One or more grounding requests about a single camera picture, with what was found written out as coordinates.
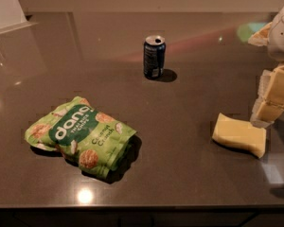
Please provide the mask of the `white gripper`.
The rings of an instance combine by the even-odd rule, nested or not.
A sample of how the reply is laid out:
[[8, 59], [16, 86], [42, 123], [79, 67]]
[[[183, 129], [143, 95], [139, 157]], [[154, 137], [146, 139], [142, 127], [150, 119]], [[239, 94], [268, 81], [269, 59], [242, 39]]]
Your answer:
[[[248, 44], [268, 45], [270, 57], [284, 62], [284, 7], [271, 23], [262, 27], [248, 39]], [[262, 72], [250, 122], [257, 128], [267, 128], [283, 113], [284, 63], [280, 63], [273, 71], [264, 70]]]

